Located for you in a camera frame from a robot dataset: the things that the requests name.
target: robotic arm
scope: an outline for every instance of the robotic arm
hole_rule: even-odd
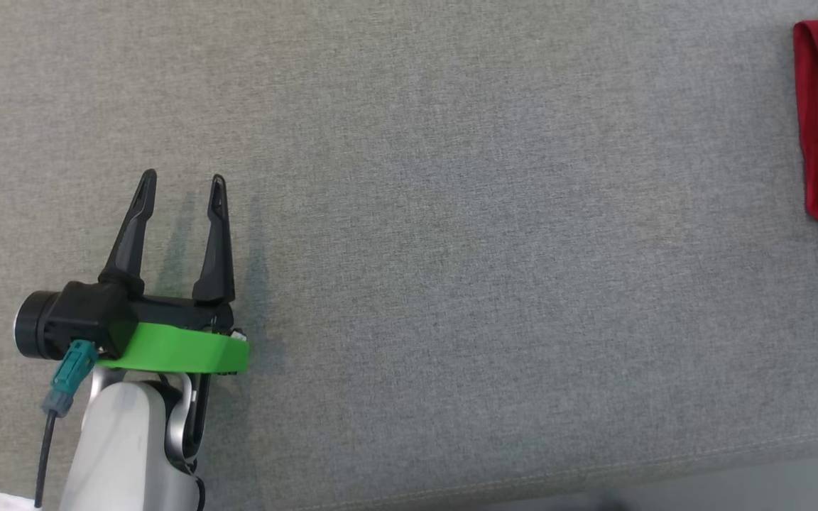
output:
[[[149,170],[97,282],[69,282],[61,292],[36,291],[14,320],[14,342],[22,355],[62,361],[43,401],[48,423],[36,507],[41,507],[55,418],[65,416],[90,372],[90,401],[60,509],[204,507],[205,488],[195,469],[210,378],[246,370],[249,353],[229,305],[236,288],[227,191],[223,177],[215,175],[207,207],[207,254],[191,299],[143,293],[143,235],[155,197],[156,171]],[[158,379],[126,382],[127,370]]]

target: dark object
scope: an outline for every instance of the dark object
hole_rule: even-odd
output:
[[[69,282],[60,293],[36,291],[14,318],[14,343],[24,356],[61,360],[75,339],[94,343],[100,356],[118,359],[139,322],[227,333],[236,298],[227,186],[214,175],[207,216],[210,233],[201,278],[192,299],[143,294],[141,256],[146,223],[156,199],[156,171],[143,173],[116,243],[97,284]]]
[[[46,415],[46,428],[43,430],[43,447],[40,449],[40,463],[36,469],[36,491],[33,492],[33,507],[43,507],[43,486],[46,484],[46,466],[49,464],[49,447],[53,444],[55,429],[55,410]]]

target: black cable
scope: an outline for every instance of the black cable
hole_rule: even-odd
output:
[[[53,429],[55,428],[55,418],[58,415],[55,410],[50,410],[46,415],[46,430],[43,431],[43,447],[40,449],[40,465],[36,469],[36,493],[33,497],[33,507],[43,508],[43,485],[46,483],[46,465],[49,463],[49,447],[53,443]]]

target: gray fabric surface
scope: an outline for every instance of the gray fabric surface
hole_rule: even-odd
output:
[[[213,392],[211,511],[818,455],[791,43],[818,9],[728,4],[0,2],[0,491],[32,493],[53,369],[14,311],[95,279],[151,166],[160,294],[230,185],[254,350]]]

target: gray floor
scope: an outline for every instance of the gray floor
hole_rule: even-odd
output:
[[[809,511],[818,509],[818,457],[704,473],[601,495],[562,495],[487,505],[479,511]]]

